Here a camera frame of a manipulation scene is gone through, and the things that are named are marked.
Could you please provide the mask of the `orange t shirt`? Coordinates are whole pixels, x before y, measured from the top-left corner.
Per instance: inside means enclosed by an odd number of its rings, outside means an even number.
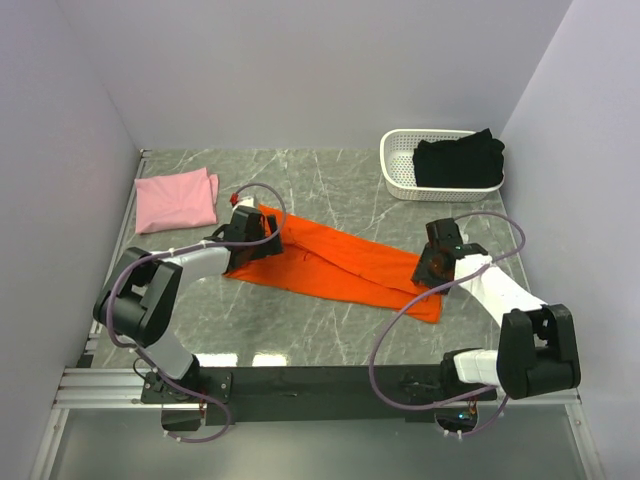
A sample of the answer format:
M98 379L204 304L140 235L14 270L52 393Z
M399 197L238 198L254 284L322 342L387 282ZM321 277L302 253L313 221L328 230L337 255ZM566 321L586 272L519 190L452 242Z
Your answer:
M228 273L230 279L321 299L399 310L424 293L411 277L419 256L261 206L284 227L283 252Z

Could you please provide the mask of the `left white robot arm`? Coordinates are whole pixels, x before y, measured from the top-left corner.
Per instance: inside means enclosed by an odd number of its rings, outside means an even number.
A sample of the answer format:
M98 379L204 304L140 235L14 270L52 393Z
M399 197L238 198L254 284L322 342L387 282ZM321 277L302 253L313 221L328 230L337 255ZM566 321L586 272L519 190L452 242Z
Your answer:
M206 384L200 362L170 328L176 299L197 280L281 254L284 223L274 214L240 205L229 223L192 246L156 253L126 249L95 301L94 320L116 345L134 349L149 363L173 399L202 398Z

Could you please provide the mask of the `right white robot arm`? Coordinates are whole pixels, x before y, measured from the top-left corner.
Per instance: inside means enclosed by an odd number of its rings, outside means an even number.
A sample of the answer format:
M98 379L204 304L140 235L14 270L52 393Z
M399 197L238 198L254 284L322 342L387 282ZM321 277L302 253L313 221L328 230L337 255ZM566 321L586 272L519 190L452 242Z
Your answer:
M463 240L453 218L427 223L426 234L412 282L443 295L461 287L500 328L497 349L444 356L438 377L442 393L460 399L474 385L486 385L523 399L578 387L581 367L570 310L522 288L484 247Z

